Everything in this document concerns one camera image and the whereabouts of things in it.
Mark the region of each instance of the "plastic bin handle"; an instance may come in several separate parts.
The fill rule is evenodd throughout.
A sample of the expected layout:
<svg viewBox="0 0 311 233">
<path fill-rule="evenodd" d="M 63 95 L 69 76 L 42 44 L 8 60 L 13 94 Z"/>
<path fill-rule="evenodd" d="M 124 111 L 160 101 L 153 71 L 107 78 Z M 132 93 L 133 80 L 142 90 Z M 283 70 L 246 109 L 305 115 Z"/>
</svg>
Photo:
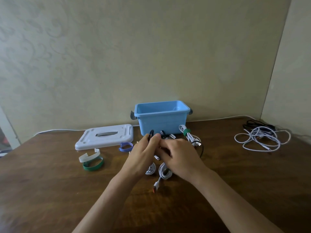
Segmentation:
<svg viewBox="0 0 311 233">
<path fill-rule="evenodd" d="M 133 112 L 133 111 L 131 111 L 131 119 L 132 119 L 132 120 L 136 120 L 136 119 L 137 119 L 137 117 L 135 117 L 135 115 L 134 115 L 134 112 Z"/>
</svg>

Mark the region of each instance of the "blue plastic bin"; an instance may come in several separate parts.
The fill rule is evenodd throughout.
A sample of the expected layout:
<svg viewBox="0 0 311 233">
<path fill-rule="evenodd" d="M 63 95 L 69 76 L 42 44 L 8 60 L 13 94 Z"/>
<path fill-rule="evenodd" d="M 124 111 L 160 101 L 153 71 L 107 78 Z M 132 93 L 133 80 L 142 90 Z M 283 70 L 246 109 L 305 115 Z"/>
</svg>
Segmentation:
<svg viewBox="0 0 311 233">
<path fill-rule="evenodd" d="M 151 130 L 155 133 L 163 130 L 166 134 L 178 134 L 181 133 L 179 125 L 186 124 L 188 114 L 192 114 L 192 110 L 184 102 L 162 101 L 135 105 L 131 119 L 138 119 L 143 136 Z"/>
</svg>

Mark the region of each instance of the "right hand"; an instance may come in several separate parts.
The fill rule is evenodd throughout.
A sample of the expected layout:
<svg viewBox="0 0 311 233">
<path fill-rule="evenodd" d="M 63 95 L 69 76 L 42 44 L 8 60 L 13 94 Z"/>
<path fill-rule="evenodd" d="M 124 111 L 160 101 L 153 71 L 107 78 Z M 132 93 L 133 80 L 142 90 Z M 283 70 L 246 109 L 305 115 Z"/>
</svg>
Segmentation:
<svg viewBox="0 0 311 233">
<path fill-rule="evenodd" d="M 156 155 L 159 156 L 166 166 L 182 179 L 193 184 L 197 174 L 200 174 L 207 167 L 200 159 L 193 145 L 184 139 L 160 140 L 159 145 L 167 148 L 170 155 L 164 150 L 157 148 Z"/>
</svg>

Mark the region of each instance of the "hand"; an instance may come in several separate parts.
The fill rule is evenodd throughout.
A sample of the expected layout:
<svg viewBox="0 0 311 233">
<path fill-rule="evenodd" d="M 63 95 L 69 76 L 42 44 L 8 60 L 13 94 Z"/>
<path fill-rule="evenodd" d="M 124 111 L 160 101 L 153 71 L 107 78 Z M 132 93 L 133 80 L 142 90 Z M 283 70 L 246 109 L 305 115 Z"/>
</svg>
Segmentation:
<svg viewBox="0 0 311 233">
<path fill-rule="evenodd" d="M 152 159 L 156 148 L 159 146 L 160 139 L 161 135 L 157 133 L 151 137 L 148 143 L 148 134 L 146 134 L 134 145 L 121 172 L 125 173 L 125 175 L 134 175 L 134 177 L 140 179 L 152 164 Z"/>
<path fill-rule="evenodd" d="M 160 140 L 160 146 L 169 149 L 171 154 L 168 155 L 164 150 L 157 148 L 156 155 L 174 174 L 192 184 L 196 175 L 207 169 L 189 141 L 184 139 Z"/>
</svg>

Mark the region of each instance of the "wooden table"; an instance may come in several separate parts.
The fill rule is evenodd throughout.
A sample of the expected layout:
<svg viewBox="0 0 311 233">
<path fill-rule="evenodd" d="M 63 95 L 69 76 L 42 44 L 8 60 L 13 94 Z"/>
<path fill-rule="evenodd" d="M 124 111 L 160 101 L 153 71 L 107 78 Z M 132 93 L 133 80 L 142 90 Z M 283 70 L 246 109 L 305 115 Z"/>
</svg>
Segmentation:
<svg viewBox="0 0 311 233">
<path fill-rule="evenodd" d="M 246 118 L 189 122 L 204 163 L 284 232 L 311 232 L 311 149 L 293 138 L 274 153 L 251 152 L 233 137 Z M 45 133 L 0 159 L 0 232 L 71 232 L 128 154 L 102 148 L 105 164 L 84 171 L 74 145 L 83 132 Z M 134 142 L 142 136 L 134 129 Z M 157 168 L 161 162 L 155 162 Z M 204 197 L 173 175 L 152 192 L 145 176 L 125 202 L 114 232 L 228 232 Z"/>
</svg>

